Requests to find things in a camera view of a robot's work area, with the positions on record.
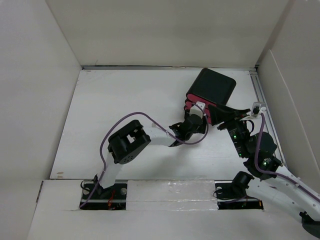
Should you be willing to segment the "pink drawer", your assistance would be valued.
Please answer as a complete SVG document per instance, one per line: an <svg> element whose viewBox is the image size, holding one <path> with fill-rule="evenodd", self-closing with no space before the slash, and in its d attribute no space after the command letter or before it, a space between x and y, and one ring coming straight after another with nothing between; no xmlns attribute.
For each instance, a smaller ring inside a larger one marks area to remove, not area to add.
<svg viewBox="0 0 320 240"><path fill-rule="evenodd" d="M186 101L184 110L188 115L197 115L200 118L203 118L204 115L206 115L208 118L210 118L210 111L208 105L203 101Z"/></svg>
<svg viewBox="0 0 320 240"><path fill-rule="evenodd" d="M186 95L186 102L185 102L186 106L192 107L193 104L196 102L205 103L206 106L212 105L215 107L217 105L217 103L215 101L213 101L211 98L206 97L206 96L200 96L200 95L196 95L193 93L188 93Z"/></svg>
<svg viewBox="0 0 320 240"><path fill-rule="evenodd" d="M188 106L185 105L183 109L184 109L184 118L186 119L190 115L191 107L188 107ZM203 112L198 107L195 107L195 112L196 113L201 113L202 115L204 115ZM204 113L207 116L208 123L211 125L212 123L211 123L210 111L209 111L209 109L207 107L204 109Z"/></svg>

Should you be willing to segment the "black drawer organizer box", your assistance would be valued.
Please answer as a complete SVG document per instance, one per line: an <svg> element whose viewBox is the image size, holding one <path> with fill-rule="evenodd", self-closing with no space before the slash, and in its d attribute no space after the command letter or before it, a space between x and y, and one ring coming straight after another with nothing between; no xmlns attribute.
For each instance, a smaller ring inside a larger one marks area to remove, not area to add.
<svg viewBox="0 0 320 240"><path fill-rule="evenodd" d="M209 97L217 104L226 105L236 85L237 83L233 78L211 69L203 68L186 95L195 94Z"/></svg>

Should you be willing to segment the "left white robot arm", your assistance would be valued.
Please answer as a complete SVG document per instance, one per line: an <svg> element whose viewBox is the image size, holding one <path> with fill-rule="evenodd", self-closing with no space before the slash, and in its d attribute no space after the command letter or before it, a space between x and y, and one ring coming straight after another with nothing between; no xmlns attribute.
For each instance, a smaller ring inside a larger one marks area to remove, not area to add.
<svg viewBox="0 0 320 240"><path fill-rule="evenodd" d="M134 119L113 134L109 130L103 138L99 147L103 169L94 177L93 188L98 197L104 199L111 194L122 166L132 162L147 146L172 148L196 145L208 134L209 121L206 115L191 114L183 122L165 129L147 114L141 114L156 126L143 127L139 120Z"/></svg>

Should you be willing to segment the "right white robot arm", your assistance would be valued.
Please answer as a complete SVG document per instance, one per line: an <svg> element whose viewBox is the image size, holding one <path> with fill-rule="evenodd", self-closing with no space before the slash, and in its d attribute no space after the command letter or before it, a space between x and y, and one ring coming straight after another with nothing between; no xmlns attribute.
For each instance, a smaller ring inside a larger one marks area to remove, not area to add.
<svg viewBox="0 0 320 240"><path fill-rule="evenodd" d="M217 104L208 107L211 124L227 130L246 171L239 171L226 187L213 196L225 203L256 198L273 204L295 218L302 228L320 236L320 195L294 176L275 155L277 145L264 131L266 104L254 102L252 109L234 109Z"/></svg>

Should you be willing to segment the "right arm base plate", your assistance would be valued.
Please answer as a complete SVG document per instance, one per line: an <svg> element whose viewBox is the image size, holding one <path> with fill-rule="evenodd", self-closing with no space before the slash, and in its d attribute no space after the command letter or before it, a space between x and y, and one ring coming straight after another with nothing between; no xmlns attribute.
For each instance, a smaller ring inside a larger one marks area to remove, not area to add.
<svg viewBox="0 0 320 240"><path fill-rule="evenodd" d="M215 181L212 194L217 199L218 210L263 210L263 202L257 198L236 193L231 181Z"/></svg>

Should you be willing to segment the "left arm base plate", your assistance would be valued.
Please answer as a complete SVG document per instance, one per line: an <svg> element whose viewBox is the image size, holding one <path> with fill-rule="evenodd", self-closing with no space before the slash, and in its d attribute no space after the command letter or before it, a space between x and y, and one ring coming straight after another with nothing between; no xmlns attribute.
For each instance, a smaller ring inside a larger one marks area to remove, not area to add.
<svg viewBox="0 0 320 240"><path fill-rule="evenodd" d="M113 186L108 188L99 186L88 201L87 199L95 187L95 183L93 181L83 180L80 187L82 189L79 203L79 208L81 210L121 211L126 209L127 182L116 182Z"/></svg>

